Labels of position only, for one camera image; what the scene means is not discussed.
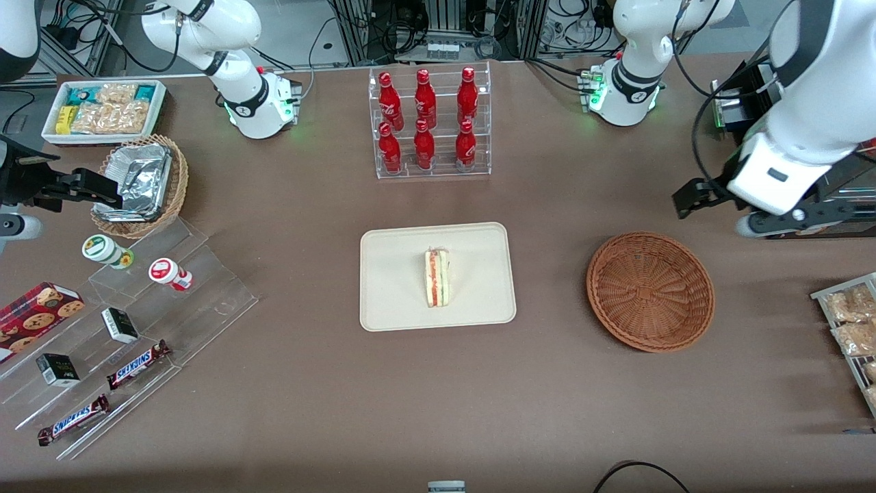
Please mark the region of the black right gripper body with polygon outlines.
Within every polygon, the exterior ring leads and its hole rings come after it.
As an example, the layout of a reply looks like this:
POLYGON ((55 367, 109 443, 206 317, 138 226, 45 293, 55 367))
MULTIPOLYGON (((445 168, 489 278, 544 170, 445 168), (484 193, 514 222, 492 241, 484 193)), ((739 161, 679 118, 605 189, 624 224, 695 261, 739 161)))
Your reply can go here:
POLYGON ((56 154, 43 153, 7 136, 1 169, 1 197, 6 206, 31 206, 31 198, 43 187, 56 184, 56 172, 48 165, 58 160, 56 154))

